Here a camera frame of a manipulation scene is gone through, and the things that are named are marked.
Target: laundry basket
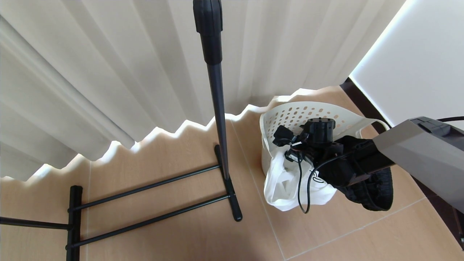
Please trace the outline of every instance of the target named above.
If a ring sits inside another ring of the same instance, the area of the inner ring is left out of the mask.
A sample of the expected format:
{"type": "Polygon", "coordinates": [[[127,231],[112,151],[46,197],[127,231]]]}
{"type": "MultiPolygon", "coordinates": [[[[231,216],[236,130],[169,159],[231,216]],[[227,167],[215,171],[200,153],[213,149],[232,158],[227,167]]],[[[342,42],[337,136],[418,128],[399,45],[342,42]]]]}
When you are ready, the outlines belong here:
{"type": "Polygon", "coordinates": [[[332,118],[335,120],[333,140],[346,135],[361,138],[361,130],[373,122],[381,123],[386,130],[390,129],[383,121],[364,118],[333,104],[305,101],[279,105],[262,114],[259,119],[263,142],[261,164],[264,173],[268,172],[271,164],[271,151],[276,148],[276,145],[272,143],[274,140],[273,135],[279,125],[283,125],[293,133],[299,134],[302,131],[299,127],[300,125],[303,125],[308,119],[317,117],[332,118]]]}

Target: tile floor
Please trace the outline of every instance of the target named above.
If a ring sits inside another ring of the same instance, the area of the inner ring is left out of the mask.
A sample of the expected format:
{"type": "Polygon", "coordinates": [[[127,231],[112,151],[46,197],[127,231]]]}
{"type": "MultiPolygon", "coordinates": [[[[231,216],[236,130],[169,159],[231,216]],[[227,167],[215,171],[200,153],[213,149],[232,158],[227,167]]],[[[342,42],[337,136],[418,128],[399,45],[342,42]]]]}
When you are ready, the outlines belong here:
{"type": "MultiPolygon", "coordinates": [[[[360,113],[344,92],[327,87],[291,101],[333,103],[360,113]]],[[[388,212],[370,212],[341,193],[324,206],[280,212],[265,204],[259,114],[227,121],[230,172],[243,213],[228,201],[81,247],[81,260],[463,260],[464,254],[413,179],[393,167],[395,199],[388,212]]],[[[83,201],[187,173],[216,162],[215,126],[187,127],[178,138],[160,133],[133,153],[118,147],[107,163],[77,159],[72,170],[52,170],[23,183],[1,180],[1,215],[67,222],[69,187],[83,201]]],[[[373,128],[363,131],[373,137],[373,128]]],[[[146,190],[83,212],[82,238],[143,221],[224,193],[219,170],[146,190]]],[[[66,232],[1,227],[1,260],[65,260],[66,232]]]]}

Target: black metal rack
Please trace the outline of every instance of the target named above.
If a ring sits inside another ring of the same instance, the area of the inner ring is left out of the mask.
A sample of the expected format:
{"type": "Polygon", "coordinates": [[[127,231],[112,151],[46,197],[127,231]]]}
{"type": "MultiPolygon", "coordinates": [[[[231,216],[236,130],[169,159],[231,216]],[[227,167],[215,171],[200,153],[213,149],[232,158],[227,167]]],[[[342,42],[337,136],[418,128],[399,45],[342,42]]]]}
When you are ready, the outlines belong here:
{"type": "Polygon", "coordinates": [[[214,114],[216,117],[216,127],[218,131],[219,145],[214,147],[218,164],[196,170],[184,175],[176,176],[167,180],[156,182],[140,188],[129,190],[117,195],[109,196],[100,200],[82,204],[82,190],[81,186],[72,186],[69,195],[69,219],[67,224],[39,222],[23,219],[15,219],[8,217],[0,217],[0,224],[34,227],[34,228],[51,228],[51,229],[64,229],[68,231],[68,240],[66,249],[67,261],[79,261],[79,248],[83,245],[96,242],[111,236],[119,235],[133,229],[141,228],[146,225],[201,208],[203,206],[229,199],[232,208],[232,216],[235,221],[242,220],[242,212],[238,205],[238,200],[233,189],[232,180],[229,175],[228,157],[227,157],[227,141],[226,141],[226,118],[224,114],[224,95],[222,88],[222,47],[221,47],[221,31],[222,31],[222,7],[220,0],[193,0],[193,12],[195,16],[195,25],[197,32],[200,33],[201,43],[203,45],[203,54],[208,68],[208,76],[210,80],[211,96],[213,98],[214,114]],[[200,202],[189,207],[179,209],[155,218],[142,221],[124,228],[120,228],[102,235],[98,235],[89,239],[81,240],[81,212],[83,209],[99,205],[111,200],[115,200],[124,196],[141,192],[147,189],[152,189],[167,183],[171,183],[183,178],[191,177],[209,170],[219,168],[226,187],[226,194],[210,200],[200,202]]]}

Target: curtain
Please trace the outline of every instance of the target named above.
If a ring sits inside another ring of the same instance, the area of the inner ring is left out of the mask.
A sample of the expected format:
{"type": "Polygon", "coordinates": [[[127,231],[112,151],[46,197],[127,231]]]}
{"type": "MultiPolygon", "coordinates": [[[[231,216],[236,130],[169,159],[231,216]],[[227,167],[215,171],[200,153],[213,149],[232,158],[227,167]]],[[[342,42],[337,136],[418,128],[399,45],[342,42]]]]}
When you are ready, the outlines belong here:
{"type": "MultiPolygon", "coordinates": [[[[342,83],[403,3],[223,0],[226,112],[342,83]]],[[[3,0],[0,15],[1,176],[213,117],[190,0],[3,0]]]]}

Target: robotic arm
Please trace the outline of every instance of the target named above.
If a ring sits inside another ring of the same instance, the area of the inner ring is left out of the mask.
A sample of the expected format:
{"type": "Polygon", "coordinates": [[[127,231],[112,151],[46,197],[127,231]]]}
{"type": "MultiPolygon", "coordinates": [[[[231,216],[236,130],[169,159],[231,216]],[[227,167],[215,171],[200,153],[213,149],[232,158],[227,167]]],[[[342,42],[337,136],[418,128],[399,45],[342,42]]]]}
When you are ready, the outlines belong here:
{"type": "Polygon", "coordinates": [[[349,200],[362,203],[369,210],[388,210],[393,202],[389,167],[398,164],[464,211],[464,131],[419,117],[374,139],[345,136],[333,141],[333,119],[314,118],[301,127],[302,132],[295,135],[279,126],[273,143],[290,145],[285,153],[288,160],[309,162],[315,166],[312,174],[318,170],[320,178],[349,200]]]}

